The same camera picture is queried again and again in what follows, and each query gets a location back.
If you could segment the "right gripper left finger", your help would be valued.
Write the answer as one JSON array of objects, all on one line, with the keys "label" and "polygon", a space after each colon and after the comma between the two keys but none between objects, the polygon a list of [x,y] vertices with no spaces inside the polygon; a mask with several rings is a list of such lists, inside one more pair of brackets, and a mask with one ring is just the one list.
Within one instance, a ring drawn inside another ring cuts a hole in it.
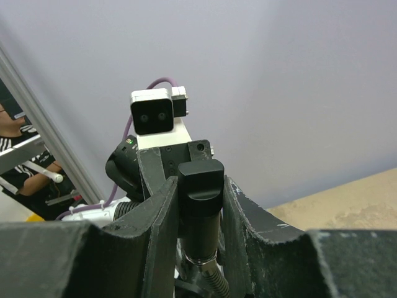
[{"label": "right gripper left finger", "polygon": [[176,240],[176,178],[103,228],[2,223],[1,296],[172,297]]}]

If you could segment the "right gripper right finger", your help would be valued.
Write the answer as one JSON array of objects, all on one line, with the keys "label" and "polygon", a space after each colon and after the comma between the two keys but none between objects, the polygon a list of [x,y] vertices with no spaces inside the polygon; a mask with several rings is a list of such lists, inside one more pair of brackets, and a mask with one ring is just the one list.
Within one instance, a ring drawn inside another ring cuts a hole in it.
[{"label": "right gripper right finger", "polygon": [[396,296],[394,230],[302,231],[226,178],[223,233],[231,297]]}]

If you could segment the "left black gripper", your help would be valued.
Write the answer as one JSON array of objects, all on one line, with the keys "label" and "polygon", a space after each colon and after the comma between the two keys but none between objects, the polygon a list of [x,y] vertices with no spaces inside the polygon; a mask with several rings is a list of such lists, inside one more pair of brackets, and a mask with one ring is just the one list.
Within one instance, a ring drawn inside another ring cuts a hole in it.
[{"label": "left black gripper", "polygon": [[146,148],[138,151],[138,165],[145,199],[164,199],[165,177],[177,176],[181,163],[212,159],[208,140]]}]

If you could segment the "black T-shaped fitting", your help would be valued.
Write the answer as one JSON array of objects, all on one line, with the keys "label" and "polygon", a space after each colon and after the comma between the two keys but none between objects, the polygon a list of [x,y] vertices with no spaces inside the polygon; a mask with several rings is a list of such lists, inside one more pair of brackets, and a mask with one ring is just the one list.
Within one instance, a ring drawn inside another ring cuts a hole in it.
[{"label": "black T-shaped fitting", "polygon": [[166,178],[164,199],[147,199],[115,220],[119,233],[143,234],[146,263],[171,267],[177,241],[195,263],[215,258],[223,207],[224,166],[215,159],[181,163],[177,176]]}]

